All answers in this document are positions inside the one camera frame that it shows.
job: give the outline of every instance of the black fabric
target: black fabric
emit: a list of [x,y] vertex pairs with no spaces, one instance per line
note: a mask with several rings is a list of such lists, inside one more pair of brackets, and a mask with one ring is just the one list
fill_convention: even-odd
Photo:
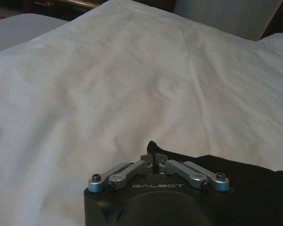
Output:
[[161,153],[176,161],[192,161],[230,179],[234,195],[218,211],[218,225],[283,226],[283,171],[205,155],[189,157],[159,148],[151,141],[148,153]]

